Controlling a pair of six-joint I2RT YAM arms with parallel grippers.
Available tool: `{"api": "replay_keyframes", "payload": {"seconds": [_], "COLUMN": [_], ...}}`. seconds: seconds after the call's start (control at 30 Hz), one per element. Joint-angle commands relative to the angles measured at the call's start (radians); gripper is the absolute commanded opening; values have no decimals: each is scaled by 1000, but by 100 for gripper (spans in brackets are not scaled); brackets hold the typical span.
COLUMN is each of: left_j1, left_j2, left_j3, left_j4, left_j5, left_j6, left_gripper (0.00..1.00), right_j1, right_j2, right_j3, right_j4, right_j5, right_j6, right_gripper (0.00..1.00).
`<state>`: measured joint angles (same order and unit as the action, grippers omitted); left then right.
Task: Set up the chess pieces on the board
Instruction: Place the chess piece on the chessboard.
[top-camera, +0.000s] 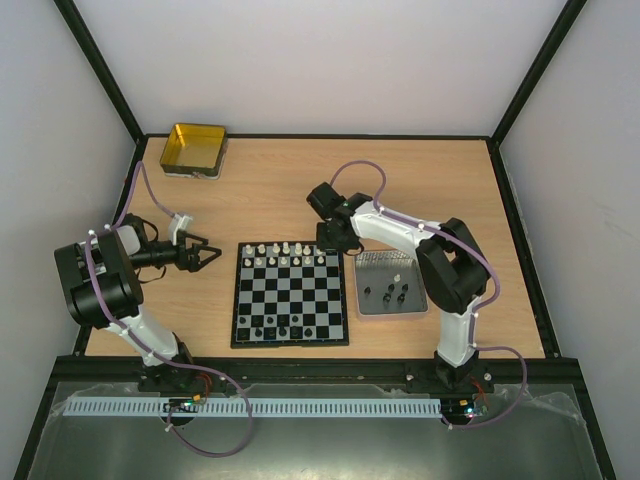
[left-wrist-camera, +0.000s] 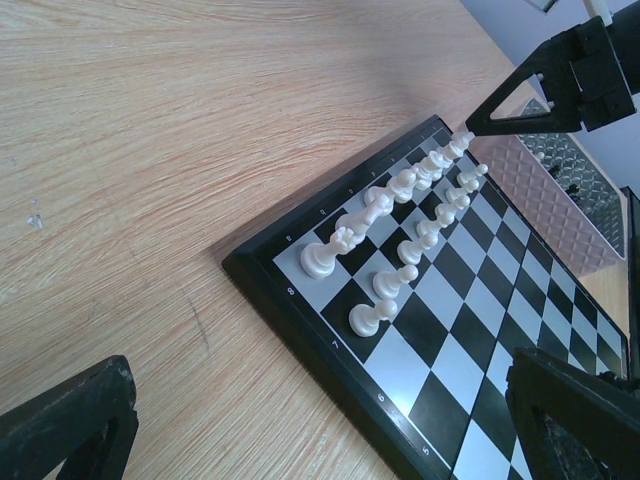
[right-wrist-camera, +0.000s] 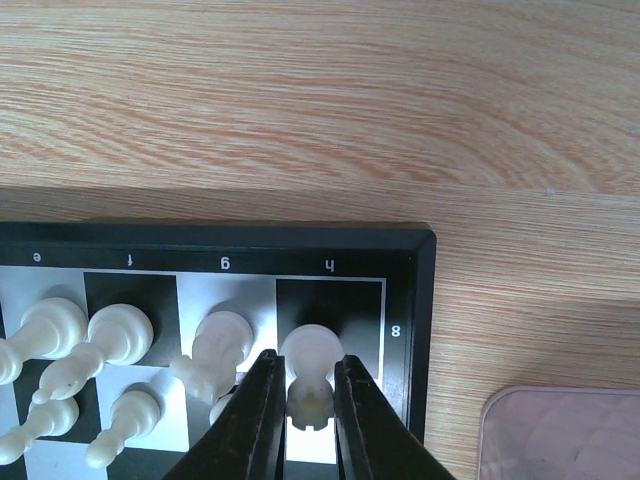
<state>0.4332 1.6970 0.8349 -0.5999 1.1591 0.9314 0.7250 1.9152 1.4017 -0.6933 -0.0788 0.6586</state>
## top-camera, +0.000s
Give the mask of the pink tin with chess pieces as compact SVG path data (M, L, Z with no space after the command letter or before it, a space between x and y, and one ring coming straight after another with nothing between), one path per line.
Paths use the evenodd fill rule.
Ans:
M401 275L399 282L394 282L395 274ZM362 320L420 319L429 310L417 261L399 250L356 255L354 280Z

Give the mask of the black and silver chessboard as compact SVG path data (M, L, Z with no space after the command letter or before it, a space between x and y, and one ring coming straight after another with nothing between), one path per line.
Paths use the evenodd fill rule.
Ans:
M342 253L312 241L238 245L232 348L348 344Z

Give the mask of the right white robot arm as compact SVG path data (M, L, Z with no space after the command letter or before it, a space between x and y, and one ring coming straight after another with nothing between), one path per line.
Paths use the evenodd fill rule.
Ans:
M433 223L402 215L374 197L338 194L327 182L306 202L319 216L316 243L346 253L374 240L414 260L427 297L440 310L440 338L434 353L435 375L445 390L460 390L478 359L475 327L490 279L489 267L466 224L452 218Z

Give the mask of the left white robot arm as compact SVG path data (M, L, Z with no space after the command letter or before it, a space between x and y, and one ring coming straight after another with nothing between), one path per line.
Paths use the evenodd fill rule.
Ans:
M175 216L169 238L134 214L123 223L91 233L84 242L54 251L67 309L73 320L88 328L112 333L141 357L139 386L159 392L195 392L213 385L211 375L195 367L186 344L162 326L143 306L140 271L167 267L197 273L222 255L209 240L187 231L188 216Z

